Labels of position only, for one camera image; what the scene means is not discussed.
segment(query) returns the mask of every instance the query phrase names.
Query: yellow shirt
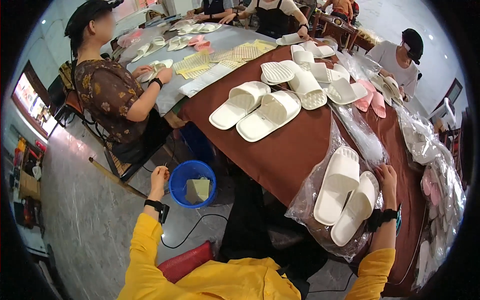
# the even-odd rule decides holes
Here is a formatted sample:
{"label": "yellow shirt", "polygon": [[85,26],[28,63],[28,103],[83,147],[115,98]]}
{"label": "yellow shirt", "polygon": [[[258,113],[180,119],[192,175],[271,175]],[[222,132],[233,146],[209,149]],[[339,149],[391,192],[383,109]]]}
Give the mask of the yellow shirt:
{"label": "yellow shirt", "polygon": [[[271,258],[244,258],[230,260],[227,264],[209,261],[173,284],[156,268],[162,232],[157,220],[140,214],[133,230],[130,265],[119,300],[300,299],[300,292],[285,276],[276,272],[280,267]],[[394,259],[394,249],[382,249],[367,255],[360,264],[360,277],[346,299],[378,299]],[[349,298],[356,293],[355,288],[362,298]]]}

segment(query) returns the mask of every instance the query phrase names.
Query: floral blouse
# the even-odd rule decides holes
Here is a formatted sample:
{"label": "floral blouse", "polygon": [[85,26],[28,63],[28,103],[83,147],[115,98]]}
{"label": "floral blouse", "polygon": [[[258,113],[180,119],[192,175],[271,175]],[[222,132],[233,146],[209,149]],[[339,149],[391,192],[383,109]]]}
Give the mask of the floral blouse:
{"label": "floral blouse", "polygon": [[75,68],[77,93],[84,109],[120,143],[137,140],[145,131],[141,122],[127,120],[127,112],[144,92],[132,74],[119,63],[86,60]]}

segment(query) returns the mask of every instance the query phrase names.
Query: brown tablecloth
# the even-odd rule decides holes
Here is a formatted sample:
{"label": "brown tablecloth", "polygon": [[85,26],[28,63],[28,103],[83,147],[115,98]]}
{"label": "brown tablecloth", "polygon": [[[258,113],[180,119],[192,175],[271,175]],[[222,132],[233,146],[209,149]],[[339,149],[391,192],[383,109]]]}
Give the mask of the brown tablecloth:
{"label": "brown tablecloth", "polygon": [[[255,143],[245,141],[235,127],[225,131],[215,128],[208,117],[225,102],[231,88],[248,81],[260,81],[262,63],[290,59],[290,46],[267,52],[200,91],[179,112],[182,119],[193,121],[218,149],[286,206],[313,166],[326,154],[330,108],[325,105],[315,110],[302,109],[290,123]],[[408,166],[396,112],[389,106],[386,112],[385,119],[379,119],[371,109],[362,115],[384,144],[397,172],[397,202],[403,203],[402,226],[396,239],[396,260],[388,279],[390,284],[385,286],[384,296],[405,297],[410,294],[414,281],[426,202],[420,191],[421,174]],[[360,154],[341,122],[336,116],[334,118],[343,138]],[[365,247],[357,259],[360,260],[366,251]]]}

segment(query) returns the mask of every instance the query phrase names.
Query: blue trash bin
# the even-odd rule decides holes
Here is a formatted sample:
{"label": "blue trash bin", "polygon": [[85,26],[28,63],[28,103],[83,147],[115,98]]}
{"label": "blue trash bin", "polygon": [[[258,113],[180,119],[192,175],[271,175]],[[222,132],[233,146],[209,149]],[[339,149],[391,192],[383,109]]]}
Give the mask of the blue trash bin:
{"label": "blue trash bin", "polygon": [[[207,177],[212,183],[212,189],[208,195],[207,200],[199,204],[191,204],[185,195],[187,194],[187,180],[200,179]],[[198,208],[207,206],[213,202],[216,197],[216,178],[213,170],[204,162],[199,160],[187,160],[179,164],[170,175],[168,182],[168,189],[172,195],[173,200],[180,206],[187,208]]]}

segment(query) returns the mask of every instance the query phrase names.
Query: gray table surface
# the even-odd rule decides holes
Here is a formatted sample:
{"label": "gray table surface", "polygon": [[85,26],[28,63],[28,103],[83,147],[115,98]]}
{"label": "gray table surface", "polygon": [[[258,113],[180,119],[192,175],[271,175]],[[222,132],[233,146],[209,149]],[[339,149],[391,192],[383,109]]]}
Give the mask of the gray table surface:
{"label": "gray table surface", "polygon": [[[234,27],[229,25],[222,25],[221,28],[214,32],[205,34],[204,40],[211,42],[211,47],[215,51],[232,49],[238,45],[247,42],[253,42],[256,39],[261,39],[268,42],[275,42],[275,39],[261,35],[252,30],[245,30],[244,28]],[[182,60],[184,57],[189,56],[197,51],[190,46],[187,46],[181,50],[167,52],[168,45],[162,49],[150,54],[147,57],[142,57],[136,62],[131,62],[127,65],[127,70],[132,72],[138,66],[147,65],[154,60],[168,60],[173,62]],[[178,88],[186,84],[193,79],[185,80],[182,75],[175,74],[173,71],[172,79],[169,83],[165,84],[156,98],[156,104],[160,115],[166,114],[172,107],[179,102],[185,95],[178,92]],[[142,87],[146,89],[148,83],[142,84]]]}

